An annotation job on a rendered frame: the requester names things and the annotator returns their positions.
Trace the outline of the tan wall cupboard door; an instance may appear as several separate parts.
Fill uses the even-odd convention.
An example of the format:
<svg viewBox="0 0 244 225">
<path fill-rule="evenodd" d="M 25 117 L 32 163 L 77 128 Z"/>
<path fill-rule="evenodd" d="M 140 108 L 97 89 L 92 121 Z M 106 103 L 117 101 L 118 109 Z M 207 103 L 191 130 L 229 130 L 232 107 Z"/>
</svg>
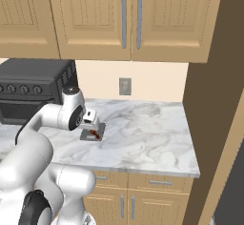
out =
<svg viewBox="0 0 244 225">
<path fill-rule="evenodd" d="M 51 0 L 60 57 L 129 60 L 132 0 L 127 0 L 126 49 L 122 48 L 121 4 L 121 0 Z"/>
<path fill-rule="evenodd" d="M 220 0 L 142 0 L 137 49 L 137 0 L 132 0 L 132 60 L 208 61 Z"/>
<path fill-rule="evenodd" d="M 60 57 L 51 0 L 0 0 L 0 57 Z"/>
</svg>

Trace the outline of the tan drawer front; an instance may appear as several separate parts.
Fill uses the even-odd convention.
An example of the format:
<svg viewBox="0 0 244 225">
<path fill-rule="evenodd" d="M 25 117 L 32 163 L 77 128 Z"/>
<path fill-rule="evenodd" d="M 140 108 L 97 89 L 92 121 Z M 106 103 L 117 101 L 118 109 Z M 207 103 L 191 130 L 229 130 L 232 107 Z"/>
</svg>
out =
<svg viewBox="0 0 244 225">
<path fill-rule="evenodd" d="M 152 174 L 129 174 L 129 188 L 189 194 L 193 185 L 190 177 Z"/>
<path fill-rule="evenodd" d="M 96 179 L 96 186 L 128 188 L 128 174 L 122 172 L 94 171 L 95 176 L 106 176 L 107 180 Z"/>
</svg>

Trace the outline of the grey wall socket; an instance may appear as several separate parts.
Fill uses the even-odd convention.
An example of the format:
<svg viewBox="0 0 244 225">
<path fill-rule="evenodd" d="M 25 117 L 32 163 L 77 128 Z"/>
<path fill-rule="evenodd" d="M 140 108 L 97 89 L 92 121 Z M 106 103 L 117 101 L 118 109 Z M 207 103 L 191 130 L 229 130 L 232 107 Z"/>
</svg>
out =
<svg viewBox="0 0 244 225">
<path fill-rule="evenodd" d="M 120 95 L 132 94 L 132 80 L 130 78 L 119 79 L 119 94 Z"/>
</svg>

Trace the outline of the dark grey fridge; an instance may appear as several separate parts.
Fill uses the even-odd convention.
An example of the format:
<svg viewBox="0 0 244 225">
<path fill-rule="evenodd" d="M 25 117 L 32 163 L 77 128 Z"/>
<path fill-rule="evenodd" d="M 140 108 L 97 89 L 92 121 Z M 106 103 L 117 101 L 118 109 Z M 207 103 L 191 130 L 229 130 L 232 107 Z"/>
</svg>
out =
<svg viewBox="0 0 244 225">
<path fill-rule="evenodd" d="M 244 139 L 213 215 L 214 225 L 244 225 Z"/>
</svg>

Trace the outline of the black toaster oven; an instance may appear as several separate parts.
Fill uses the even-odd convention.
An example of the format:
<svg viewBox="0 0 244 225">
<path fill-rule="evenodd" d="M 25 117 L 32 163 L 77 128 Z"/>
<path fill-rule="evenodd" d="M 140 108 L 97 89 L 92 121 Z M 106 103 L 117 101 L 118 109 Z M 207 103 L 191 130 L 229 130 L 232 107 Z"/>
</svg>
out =
<svg viewBox="0 0 244 225">
<path fill-rule="evenodd" d="M 43 103 L 63 104 L 62 90 L 67 86 L 78 86 L 74 60 L 10 58 L 0 64 L 0 122 L 7 125 L 23 125 Z M 8 85 L 16 92 L 10 93 Z M 20 87 L 30 91 L 22 93 Z M 42 92 L 36 94 L 34 86 Z"/>
</svg>

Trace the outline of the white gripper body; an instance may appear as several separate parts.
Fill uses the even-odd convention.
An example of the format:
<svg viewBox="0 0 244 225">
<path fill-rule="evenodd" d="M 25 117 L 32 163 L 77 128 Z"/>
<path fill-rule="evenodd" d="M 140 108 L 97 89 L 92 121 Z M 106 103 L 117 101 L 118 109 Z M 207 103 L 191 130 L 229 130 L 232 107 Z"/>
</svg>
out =
<svg viewBox="0 0 244 225">
<path fill-rule="evenodd" d="M 79 127 L 84 130 L 88 131 L 98 131 L 99 130 L 99 121 L 93 121 L 93 122 L 85 122 L 82 121 Z"/>
</svg>

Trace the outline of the brown tall fridge housing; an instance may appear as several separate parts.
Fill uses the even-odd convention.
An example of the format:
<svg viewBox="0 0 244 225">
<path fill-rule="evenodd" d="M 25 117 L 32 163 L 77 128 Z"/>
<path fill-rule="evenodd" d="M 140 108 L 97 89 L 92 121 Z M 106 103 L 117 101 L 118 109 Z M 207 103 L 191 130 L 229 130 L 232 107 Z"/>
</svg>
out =
<svg viewBox="0 0 244 225">
<path fill-rule="evenodd" d="M 220 0 L 208 62 L 188 67 L 183 105 L 200 170 L 183 225 L 209 225 L 244 137 L 244 0 Z"/>
</svg>

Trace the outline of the tan base cupboard door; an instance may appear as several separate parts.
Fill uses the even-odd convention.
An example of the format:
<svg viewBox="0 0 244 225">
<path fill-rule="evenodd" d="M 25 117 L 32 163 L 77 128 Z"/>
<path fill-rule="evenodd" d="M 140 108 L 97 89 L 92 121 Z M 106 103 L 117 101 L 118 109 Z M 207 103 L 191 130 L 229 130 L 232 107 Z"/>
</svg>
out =
<svg viewBox="0 0 244 225">
<path fill-rule="evenodd" d="M 124 195 L 124 218 L 120 215 L 120 196 Z M 128 192 L 126 189 L 96 187 L 84 197 L 88 212 L 97 225 L 127 225 Z"/>
<path fill-rule="evenodd" d="M 135 197 L 131 219 L 132 195 Z M 183 225 L 189 195 L 128 189 L 128 225 Z"/>
</svg>

